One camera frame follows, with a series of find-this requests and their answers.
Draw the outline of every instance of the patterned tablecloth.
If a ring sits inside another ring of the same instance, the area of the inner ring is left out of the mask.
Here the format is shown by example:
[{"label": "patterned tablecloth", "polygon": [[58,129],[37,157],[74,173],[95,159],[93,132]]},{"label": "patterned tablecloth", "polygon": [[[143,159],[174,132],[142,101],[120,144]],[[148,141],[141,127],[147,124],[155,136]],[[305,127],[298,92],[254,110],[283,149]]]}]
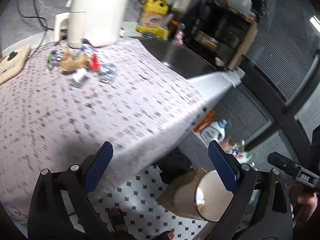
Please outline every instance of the patterned tablecloth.
[{"label": "patterned tablecloth", "polygon": [[114,156],[91,199],[99,199],[168,152],[190,128],[204,100],[191,84],[162,65],[140,43],[121,38],[101,48],[119,69],[112,84],[96,73],[80,89],[46,59],[59,45],[41,47],[22,72],[0,86],[0,201],[28,215],[44,168],[64,171],[109,141]]}]

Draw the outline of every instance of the wooden cutting board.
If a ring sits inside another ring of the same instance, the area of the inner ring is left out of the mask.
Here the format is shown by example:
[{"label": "wooden cutting board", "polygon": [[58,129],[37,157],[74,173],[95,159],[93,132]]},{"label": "wooden cutting board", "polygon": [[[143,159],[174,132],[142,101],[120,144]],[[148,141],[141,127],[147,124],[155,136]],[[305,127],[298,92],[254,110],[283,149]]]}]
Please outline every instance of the wooden cutting board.
[{"label": "wooden cutting board", "polygon": [[30,49],[30,44],[24,45],[1,59],[0,85],[20,73],[29,55]]}]

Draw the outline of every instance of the yellow detergent container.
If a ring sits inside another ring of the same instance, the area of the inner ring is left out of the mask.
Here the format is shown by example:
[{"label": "yellow detergent container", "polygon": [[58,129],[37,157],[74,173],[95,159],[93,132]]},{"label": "yellow detergent container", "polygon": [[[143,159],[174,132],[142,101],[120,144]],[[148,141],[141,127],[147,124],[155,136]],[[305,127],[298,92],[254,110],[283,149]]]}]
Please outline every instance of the yellow detergent container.
[{"label": "yellow detergent container", "polygon": [[140,33],[151,32],[164,38],[166,36],[163,35],[165,30],[160,26],[168,9],[168,4],[163,0],[147,0],[138,20],[137,31]]}]

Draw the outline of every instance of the kettle handle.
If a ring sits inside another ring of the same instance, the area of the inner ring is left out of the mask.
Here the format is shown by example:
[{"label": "kettle handle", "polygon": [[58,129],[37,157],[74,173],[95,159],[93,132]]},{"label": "kettle handle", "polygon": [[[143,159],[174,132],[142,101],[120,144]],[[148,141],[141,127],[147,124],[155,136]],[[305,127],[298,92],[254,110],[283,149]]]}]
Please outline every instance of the kettle handle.
[{"label": "kettle handle", "polygon": [[63,21],[68,19],[69,16],[70,16],[70,13],[60,13],[56,15],[56,18],[54,21],[54,42],[55,43],[60,41],[61,24]]}]

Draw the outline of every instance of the person's leg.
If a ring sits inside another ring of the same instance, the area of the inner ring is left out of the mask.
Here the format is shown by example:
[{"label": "person's leg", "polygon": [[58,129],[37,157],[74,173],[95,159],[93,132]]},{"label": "person's leg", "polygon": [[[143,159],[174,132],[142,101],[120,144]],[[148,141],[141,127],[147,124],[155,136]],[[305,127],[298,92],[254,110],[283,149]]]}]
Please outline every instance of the person's leg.
[{"label": "person's leg", "polygon": [[172,231],[165,231],[159,236],[153,238],[152,240],[173,240],[174,238],[174,233]]},{"label": "person's leg", "polygon": [[[128,233],[128,228],[124,221],[124,215],[119,208],[111,208],[109,211],[110,223],[115,230],[113,237],[116,240],[137,240],[134,236]],[[155,237],[156,240],[173,240],[174,233],[172,231],[165,231],[159,236]]]},{"label": "person's leg", "polygon": [[115,230],[113,237],[116,240],[137,240],[134,236],[128,233],[128,228],[124,221],[124,215],[118,208],[111,208],[109,210],[110,223]]}]

